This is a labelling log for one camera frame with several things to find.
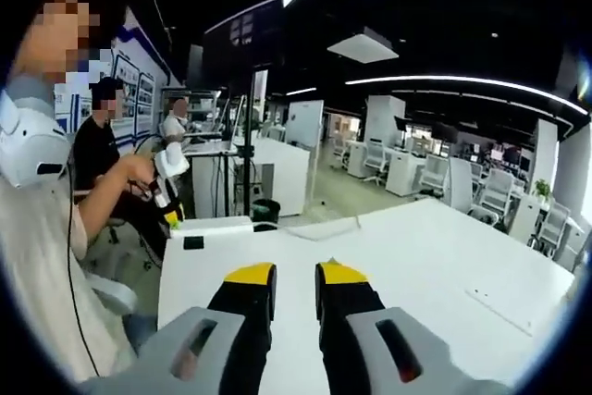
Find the white shirt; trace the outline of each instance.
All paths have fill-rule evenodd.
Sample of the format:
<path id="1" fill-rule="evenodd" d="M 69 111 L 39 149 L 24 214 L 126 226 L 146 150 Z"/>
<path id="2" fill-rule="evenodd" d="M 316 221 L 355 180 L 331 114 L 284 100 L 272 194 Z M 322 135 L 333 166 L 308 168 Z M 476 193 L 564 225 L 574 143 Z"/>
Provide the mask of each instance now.
<path id="1" fill-rule="evenodd" d="M 185 134 L 186 130 L 179 122 L 175 114 L 171 111 L 163 122 L 163 132 L 165 138 Z"/>
<path id="2" fill-rule="evenodd" d="M 17 190 L 0 177 L 0 260 L 31 331 L 67 376 L 83 381 L 95 373 L 80 336 L 68 281 L 67 181 Z M 76 206 L 70 247 L 69 254 L 74 253 L 70 258 L 72 284 L 84 337 L 99 374 L 108 376 L 131 364 L 133 355 L 121 319 L 106 311 L 76 260 L 87 249 Z"/>

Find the person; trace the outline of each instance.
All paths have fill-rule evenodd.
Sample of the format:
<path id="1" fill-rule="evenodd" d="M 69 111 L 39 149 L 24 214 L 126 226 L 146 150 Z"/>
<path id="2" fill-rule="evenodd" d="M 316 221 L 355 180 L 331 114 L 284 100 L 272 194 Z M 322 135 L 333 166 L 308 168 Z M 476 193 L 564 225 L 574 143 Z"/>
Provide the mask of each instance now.
<path id="1" fill-rule="evenodd" d="M 12 99 L 20 116 L 41 113 L 53 119 L 54 84 L 63 82 L 67 71 L 77 70 L 80 62 L 93 55 L 94 49 L 109 47 L 124 23 L 127 1 L 23 0 L 23 3 L 27 5 L 21 6 L 19 14 L 29 14 L 29 25 L 24 37 L 24 30 L 20 31 L 20 45 L 11 49 L 14 62 L 3 84 L 6 95 L 0 96 L 0 101 L 9 100 L 6 97 Z M 37 98 L 34 103 L 38 109 L 34 112 L 31 98 Z M 131 180 L 153 179 L 154 165 L 134 154 L 121 156 L 88 196 L 78 205 L 72 205 L 68 186 L 55 173 L 48 176 L 39 169 L 32 170 L 30 178 L 35 181 L 24 185 L 7 175 L 10 169 L 7 144 L 19 143 L 20 139 L 6 134 L 5 130 L 0 127 L 2 278 L 13 290 L 12 299 L 25 321 L 23 324 L 69 381 L 113 374 L 131 364 L 130 343 L 121 323 L 113 322 L 113 316 L 94 294 L 73 258 L 84 257 L 88 239 L 105 226 Z M 67 148 L 65 139 L 61 141 L 60 146 Z M 62 150 L 63 158 L 57 159 L 60 164 L 47 164 L 49 171 L 63 166 L 67 154 Z M 34 157 L 39 153 L 18 155 Z M 131 335 L 131 330 L 126 328 L 126 333 Z"/>
<path id="2" fill-rule="evenodd" d="M 171 109 L 163 122 L 165 143 L 183 142 L 187 128 L 187 97 L 171 99 Z"/>
<path id="3" fill-rule="evenodd" d="M 102 78 L 92 90 L 92 115 L 80 126 L 73 146 L 76 190 L 92 190 L 104 174 L 117 164 L 119 150 L 110 119 L 116 116 L 117 103 L 123 100 L 123 82 Z M 151 257 L 158 265 L 165 254 L 166 221 L 153 201 L 149 200 L 147 184 L 129 182 L 120 195 L 111 217 L 129 222 L 148 244 Z"/>

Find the black t-shirt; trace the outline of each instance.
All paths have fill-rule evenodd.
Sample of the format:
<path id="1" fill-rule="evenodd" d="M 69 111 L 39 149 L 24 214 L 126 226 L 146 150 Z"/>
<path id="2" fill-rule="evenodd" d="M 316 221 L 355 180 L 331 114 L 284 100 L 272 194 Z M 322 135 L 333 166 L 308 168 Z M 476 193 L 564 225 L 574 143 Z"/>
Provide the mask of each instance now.
<path id="1" fill-rule="evenodd" d="M 73 147 L 76 190 L 90 190 L 94 180 L 119 160 L 115 136 L 108 123 L 101 128 L 92 117 L 82 123 Z"/>

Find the black ceiling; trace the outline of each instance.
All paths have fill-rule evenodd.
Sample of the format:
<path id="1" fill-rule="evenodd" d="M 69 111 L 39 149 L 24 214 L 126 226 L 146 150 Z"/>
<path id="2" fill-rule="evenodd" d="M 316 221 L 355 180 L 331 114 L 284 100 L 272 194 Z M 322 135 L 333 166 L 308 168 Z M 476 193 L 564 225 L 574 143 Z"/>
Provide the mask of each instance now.
<path id="1" fill-rule="evenodd" d="M 166 36 L 152 0 L 138 2 L 139 18 L 151 37 Z M 172 38 L 168 55 L 182 79 L 190 43 L 220 20 L 263 0 L 157 0 Z M 393 90 L 432 90 L 472 93 L 508 99 L 540 108 L 560 121 L 560 134 L 585 125 L 583 117 L 566 106 L 530 93 L 499 87 L 438 82 L 381 82 L 345 86 L 346 80 L 405 74 L 446 74 L 516 82 L 550 93 L 555 91 L 564 49 L 587 55 L 588 0 L 295 0 L 286 9 L 285 63 L 272 70 L 271 93 L 316 87 L 317 92 L 291 96 L 321 97 L 335 108 L 362 111 L 369 93 Z M 327 47 L 369 27 L 392 42 L 398 59 L 360 64 L 333 55 Z M 167 39 L 161 39 L 167 46 Z M 408 101 L 410 117 L 477 122 L 483 132 L 507 131 L 525 143 L 536 118 L 517 106 L 441 93 L 396 93 Z"/>

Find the headphone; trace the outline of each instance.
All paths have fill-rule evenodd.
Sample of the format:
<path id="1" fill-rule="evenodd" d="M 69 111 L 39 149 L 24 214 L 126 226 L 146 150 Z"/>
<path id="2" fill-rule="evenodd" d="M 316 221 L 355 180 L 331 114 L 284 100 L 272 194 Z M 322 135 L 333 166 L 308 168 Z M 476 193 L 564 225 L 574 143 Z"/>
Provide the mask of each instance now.
<path id="1" fill-rule="evenodd" d="M 19 75 L 0 95 L 0 175 L 21 188 L 59 179 L 70 142 L 56 122 L 53 92 L 30 75 Z"/>

